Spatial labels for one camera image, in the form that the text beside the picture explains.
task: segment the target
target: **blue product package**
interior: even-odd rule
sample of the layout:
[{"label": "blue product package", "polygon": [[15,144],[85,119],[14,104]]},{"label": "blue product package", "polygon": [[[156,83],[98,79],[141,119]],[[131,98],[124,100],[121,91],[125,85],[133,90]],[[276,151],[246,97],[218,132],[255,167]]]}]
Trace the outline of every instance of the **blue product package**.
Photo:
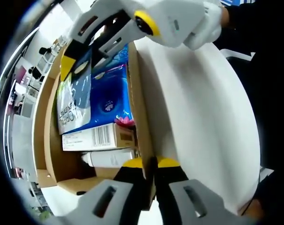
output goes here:
[{"label": "blue product package", "polygon": [[101,71],[92,72],[91,51],[82,56],[57,90],[60,134],[116,122],[134,125],[128,96],[127,46]]}]

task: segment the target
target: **black sleeve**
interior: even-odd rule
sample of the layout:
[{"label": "black sleeve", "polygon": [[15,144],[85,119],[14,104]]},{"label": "black sleeve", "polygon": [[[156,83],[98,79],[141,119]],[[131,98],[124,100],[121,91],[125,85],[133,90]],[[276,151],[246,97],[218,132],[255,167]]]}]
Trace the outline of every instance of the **black sleeve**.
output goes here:
[{"label": "black sleeve", "polygon": [[284,48],[284,0],[257,0],[255,3],[226,7],[230,26],[248,41],[250,47]]}]

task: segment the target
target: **white box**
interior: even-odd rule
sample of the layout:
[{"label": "white box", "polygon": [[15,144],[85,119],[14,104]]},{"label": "white box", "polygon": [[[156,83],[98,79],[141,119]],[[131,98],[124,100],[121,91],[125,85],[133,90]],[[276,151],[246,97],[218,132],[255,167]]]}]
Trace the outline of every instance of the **white box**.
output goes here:
[{"label": "white box", "polygon": [[134,146],[133,131],[115,123],[62,135],[64,151],[99,151]]}]

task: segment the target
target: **yellow ring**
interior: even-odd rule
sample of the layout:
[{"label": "yellow ring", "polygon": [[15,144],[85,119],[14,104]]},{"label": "yellow ring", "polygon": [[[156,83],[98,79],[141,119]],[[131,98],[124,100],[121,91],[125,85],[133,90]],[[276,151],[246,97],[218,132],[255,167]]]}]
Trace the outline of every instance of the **yellow ring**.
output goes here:
[{"label": "yellow ring", "polygon": [[148,24],[154,36],[160,35],[160,30],[154,20],[144,11],[135,11],[134,16],[140,17],[145,23]]}]

